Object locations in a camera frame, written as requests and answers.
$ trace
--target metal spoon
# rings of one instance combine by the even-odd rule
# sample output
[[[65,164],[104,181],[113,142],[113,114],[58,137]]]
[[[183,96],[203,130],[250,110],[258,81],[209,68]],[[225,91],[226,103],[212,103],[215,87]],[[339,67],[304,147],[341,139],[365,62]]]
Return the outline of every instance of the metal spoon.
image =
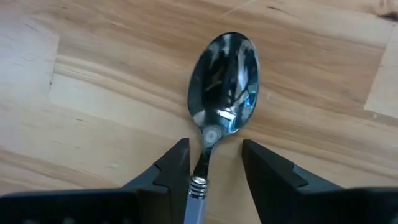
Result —
[[[258,89],[257,52],[244,35],[218,36],[199,58],[188,90],[188,110],[200,129],[203,149],[190,180],[185,224],[203,222],[211,153],[220,140],[247,123]]]

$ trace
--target spoon handle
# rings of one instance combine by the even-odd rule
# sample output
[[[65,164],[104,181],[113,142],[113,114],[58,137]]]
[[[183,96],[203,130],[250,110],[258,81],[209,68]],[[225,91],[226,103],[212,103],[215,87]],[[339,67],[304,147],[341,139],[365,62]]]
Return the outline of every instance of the spoon handle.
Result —
[[[187,198],[184,224],[202,224],[205,217],[207,199]]]

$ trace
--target spoon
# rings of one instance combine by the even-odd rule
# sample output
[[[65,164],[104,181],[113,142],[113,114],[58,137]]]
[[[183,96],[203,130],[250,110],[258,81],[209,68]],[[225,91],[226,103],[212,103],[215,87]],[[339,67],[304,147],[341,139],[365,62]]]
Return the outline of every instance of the spoon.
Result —
[[[190,80],[188,110],[201,132],[203,149],[190,179],[184,224],[203,223],[211,153],[250,119],[258,89],[257,52],[244,35],[222,34],[200,56]]]

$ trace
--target wooden floor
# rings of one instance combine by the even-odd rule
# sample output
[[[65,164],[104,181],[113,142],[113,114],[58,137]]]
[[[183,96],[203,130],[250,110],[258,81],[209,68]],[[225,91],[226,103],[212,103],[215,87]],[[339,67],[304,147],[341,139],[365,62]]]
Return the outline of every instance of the wooden floor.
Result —
[[[398,185],[398,27],[379,0],[0,2],[0,193],[118,187],[180,138],[207,44],[255,43],[254,117],[210,165],[207,223],[259,223],[250,138],[344,187]]]

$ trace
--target wood grain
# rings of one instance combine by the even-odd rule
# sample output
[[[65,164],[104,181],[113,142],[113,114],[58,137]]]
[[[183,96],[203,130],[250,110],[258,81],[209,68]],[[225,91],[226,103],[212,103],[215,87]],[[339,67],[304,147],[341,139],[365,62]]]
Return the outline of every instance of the wood grain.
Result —
[[[122,186],[184,137],[196,163],[187,86],[228,31],[254,41],[261,90],[212,157],[207,223],[259,223],[244,138],[344,187],[396,186],[398,35],[379,3],[3,1],[0,192]]]

